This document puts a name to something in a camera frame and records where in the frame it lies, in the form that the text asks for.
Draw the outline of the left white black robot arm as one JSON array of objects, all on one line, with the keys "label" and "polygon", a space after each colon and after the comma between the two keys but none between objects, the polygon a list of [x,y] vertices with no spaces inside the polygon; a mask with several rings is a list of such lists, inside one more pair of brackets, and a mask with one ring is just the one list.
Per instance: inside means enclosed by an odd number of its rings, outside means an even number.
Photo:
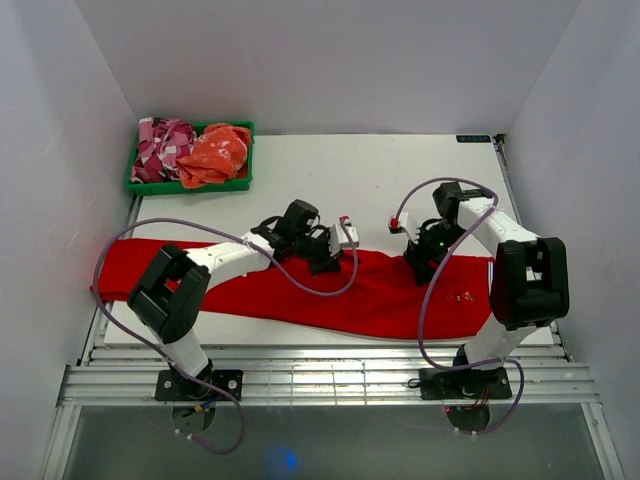
[{"label": "left white black robot arm", "polygon": [[195,333],[205,296],[227,281],[293,256],[307,261],[314,274],[339,271],[341,254],[358,245],[357,231],[347,217],[330,227],[318,219],[314,206],[295,200],[283,215],[262,221],[241,237],[208,247],[167,244],[159,249],[127,299],[168,365],[158,375],[156,400],[240,399],[242,371],[216,371]]}]

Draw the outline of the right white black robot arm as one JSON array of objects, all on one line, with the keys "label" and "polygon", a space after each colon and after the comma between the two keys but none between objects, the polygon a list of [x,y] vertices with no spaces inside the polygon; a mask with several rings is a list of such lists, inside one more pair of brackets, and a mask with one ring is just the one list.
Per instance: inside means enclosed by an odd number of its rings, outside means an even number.
[{"label": "right white black robot arm", "polygon": [[430,361],[415,388],[424,400],[507,400],[511,354],[537,330],[567,315],[565,244],[541,237],[499,210],[495,192],[470,180],[439,177],[432,194],[438,218],[415,224],[399,210],[390,222],[408,238],[403,254],[417,285],[433,292],[454,251],[473,236],[492,255],[490,314],[451,366]]}]

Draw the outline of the red trousers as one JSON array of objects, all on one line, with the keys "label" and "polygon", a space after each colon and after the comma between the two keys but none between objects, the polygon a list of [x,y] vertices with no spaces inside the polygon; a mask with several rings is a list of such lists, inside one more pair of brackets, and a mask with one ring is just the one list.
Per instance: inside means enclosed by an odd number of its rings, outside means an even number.
[{"label": "red trousers", "polygon": [[489,317],[487,257],[453,256],[429,292],[400,256],[345,253],[340,273],[312,276],[301,259],[209,291],[204,312],[283,321],[349,334],[414,340],[472,337]]}]

